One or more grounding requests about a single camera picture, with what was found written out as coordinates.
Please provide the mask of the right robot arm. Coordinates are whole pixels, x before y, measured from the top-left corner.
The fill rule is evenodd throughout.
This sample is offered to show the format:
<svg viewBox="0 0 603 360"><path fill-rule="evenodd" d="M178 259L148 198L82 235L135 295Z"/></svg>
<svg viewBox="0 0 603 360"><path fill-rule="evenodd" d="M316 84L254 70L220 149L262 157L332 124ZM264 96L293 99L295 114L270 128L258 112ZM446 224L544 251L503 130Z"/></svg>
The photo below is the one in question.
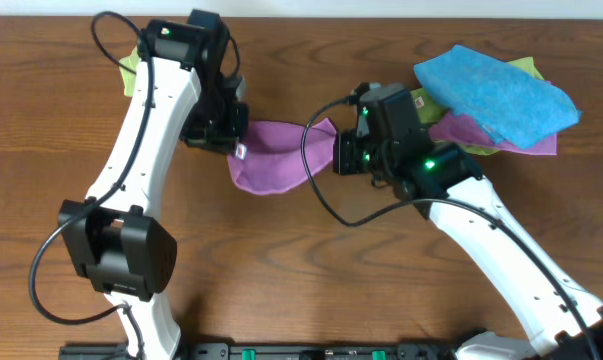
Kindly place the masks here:
<svg viewBox="0 0 603 360"><path fill-rule="evenodd" d="M563 271L519 224L458 145L435 144L401 84L362 83L343 99L357 125L337 136L334 170L391 186L475 262L526 334L483 331L457 359L603 359L603 302Z"/></svg>

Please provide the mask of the purple microfiber cloth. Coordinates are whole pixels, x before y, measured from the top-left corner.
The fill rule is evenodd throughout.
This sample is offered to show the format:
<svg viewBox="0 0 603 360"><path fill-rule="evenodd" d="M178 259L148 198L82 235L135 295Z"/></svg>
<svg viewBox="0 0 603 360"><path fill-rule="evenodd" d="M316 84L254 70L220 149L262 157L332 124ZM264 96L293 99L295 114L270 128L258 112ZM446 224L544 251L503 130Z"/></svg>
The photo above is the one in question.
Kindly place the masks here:
<svg viewBox="0 0 603 360"><path fill-rule="evenodd" d="M325 118L307 134L299 124L255 121L227 157L235 186L254 195L285 193L316 175L333 160L337 129Z"/></svg>

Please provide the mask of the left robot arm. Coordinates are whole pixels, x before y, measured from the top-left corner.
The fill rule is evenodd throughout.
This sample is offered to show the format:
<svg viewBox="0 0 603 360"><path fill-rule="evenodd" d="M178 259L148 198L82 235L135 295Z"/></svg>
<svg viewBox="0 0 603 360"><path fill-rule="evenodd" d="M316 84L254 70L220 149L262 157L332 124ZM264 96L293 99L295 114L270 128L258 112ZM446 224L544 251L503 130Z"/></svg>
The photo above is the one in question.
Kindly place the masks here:
<svg viewBox="0 0 603 360"><path fill-rule="evenodd" d="M218 14L154 19L138 34L132 99L105 167L80 202L65 201L61 235L78 276L119 315L128 341L110 359L172 359L181 331L166 292L177 243L160 224L167 171L178 144L232 154L248 129L245 87L224 75L236 43Z"/></svg>

